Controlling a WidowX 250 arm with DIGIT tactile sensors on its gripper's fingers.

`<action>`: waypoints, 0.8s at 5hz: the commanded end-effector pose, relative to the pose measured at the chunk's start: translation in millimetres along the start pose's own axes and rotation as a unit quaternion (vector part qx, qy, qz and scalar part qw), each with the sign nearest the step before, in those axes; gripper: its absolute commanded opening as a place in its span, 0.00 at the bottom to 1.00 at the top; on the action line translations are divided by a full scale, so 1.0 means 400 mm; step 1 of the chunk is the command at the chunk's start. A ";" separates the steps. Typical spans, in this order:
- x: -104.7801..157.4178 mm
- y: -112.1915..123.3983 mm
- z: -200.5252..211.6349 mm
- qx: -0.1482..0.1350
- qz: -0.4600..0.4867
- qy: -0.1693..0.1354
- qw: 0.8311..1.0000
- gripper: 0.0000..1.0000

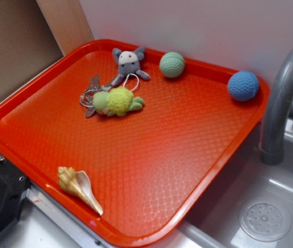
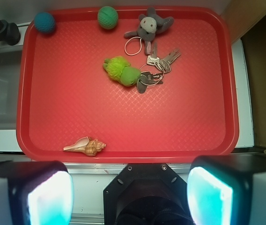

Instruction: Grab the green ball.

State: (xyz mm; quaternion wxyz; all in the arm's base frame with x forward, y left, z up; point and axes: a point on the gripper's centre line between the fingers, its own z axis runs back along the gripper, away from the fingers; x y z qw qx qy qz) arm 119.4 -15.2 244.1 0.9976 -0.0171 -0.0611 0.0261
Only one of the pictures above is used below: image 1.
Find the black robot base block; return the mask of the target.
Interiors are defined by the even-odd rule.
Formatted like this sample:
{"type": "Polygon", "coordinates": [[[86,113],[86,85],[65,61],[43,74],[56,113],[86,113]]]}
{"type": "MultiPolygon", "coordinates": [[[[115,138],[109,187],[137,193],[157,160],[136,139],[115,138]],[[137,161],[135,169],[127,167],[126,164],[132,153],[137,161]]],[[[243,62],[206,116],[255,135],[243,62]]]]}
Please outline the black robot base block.
{"type": "Polygon", "coordinates": [[[27,176],[8,160],[0,160],[0,237],[20,220],[27,176]]]}

